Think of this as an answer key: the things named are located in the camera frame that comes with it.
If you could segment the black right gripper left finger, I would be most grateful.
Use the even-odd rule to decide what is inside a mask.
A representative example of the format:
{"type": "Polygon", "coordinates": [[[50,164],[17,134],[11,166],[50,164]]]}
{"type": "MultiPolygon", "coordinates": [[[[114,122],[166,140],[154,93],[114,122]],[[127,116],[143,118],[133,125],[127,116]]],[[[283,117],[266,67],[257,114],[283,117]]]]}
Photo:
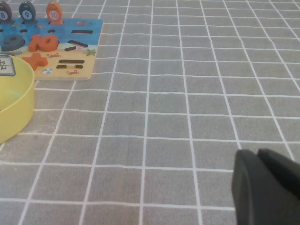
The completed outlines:
{"type": "Polygon", "coordinates": [[[285,189],[250,150],[236,152],[232,196],[239,225],[300,223],[300,198],[285,189]]]}

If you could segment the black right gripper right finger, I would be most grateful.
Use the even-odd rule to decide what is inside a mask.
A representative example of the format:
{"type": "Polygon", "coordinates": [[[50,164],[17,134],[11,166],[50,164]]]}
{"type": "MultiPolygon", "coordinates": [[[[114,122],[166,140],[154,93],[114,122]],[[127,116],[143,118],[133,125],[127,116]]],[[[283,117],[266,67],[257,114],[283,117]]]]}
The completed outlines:
{"type": "Polygon", "coordinates": [[[276,180],[299,198],[300,164],[271,149],[259,149],[257,155],[276,180]]]}

